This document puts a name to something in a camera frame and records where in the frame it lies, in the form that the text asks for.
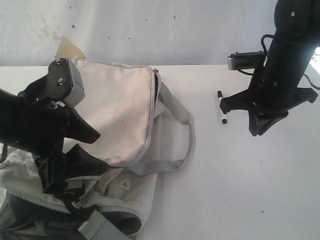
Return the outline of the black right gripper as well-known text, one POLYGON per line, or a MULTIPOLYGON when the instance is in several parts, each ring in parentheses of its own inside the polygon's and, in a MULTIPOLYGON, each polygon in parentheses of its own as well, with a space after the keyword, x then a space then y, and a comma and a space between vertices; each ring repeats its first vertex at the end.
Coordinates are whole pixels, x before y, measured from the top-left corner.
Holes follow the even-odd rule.
POLYGON ((298 85, 317 45, 317 41, 274 37, 258 78, 248 89, 223 97, 219 104, 222 112, 248 111, 248 129, 256 137, 285 119, 289 109, 305 101, 314 103, 318 94, 298 85))

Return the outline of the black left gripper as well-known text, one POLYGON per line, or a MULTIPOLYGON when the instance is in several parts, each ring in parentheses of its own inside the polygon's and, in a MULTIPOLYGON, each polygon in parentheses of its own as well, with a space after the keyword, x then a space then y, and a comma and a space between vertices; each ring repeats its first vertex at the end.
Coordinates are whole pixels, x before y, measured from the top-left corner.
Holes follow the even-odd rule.
POLYGON ((79 144, 65 154, 65 165, 64 137, 93 144, 101 134, 74 107, 65 110, 55 105, 51 97, 41 97, 47 83, 45 75, 18 95, 0 91, 0 161, 6 160, 9 147, 34 154, 42 191, 54 194, 67 187, 66 179, 101 176, 109 165, 79 144))

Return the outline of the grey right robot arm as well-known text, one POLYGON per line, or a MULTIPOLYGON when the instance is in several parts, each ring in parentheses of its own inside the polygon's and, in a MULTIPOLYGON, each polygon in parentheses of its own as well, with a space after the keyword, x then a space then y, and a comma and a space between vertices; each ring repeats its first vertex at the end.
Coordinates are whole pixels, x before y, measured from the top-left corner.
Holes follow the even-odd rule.
POLYGON ((320 2, 318 0, 279 0, 274 10, 274 34, 261 37, 261 51, 232 53, 228 68, 247 74, 246 90, 220 101, 224 114, 248 112, 249 131, 263 135, 285 119, 289 110, 305 102, 314 103, 316 86, 301 88, 299 83, 320 46, 320 2))

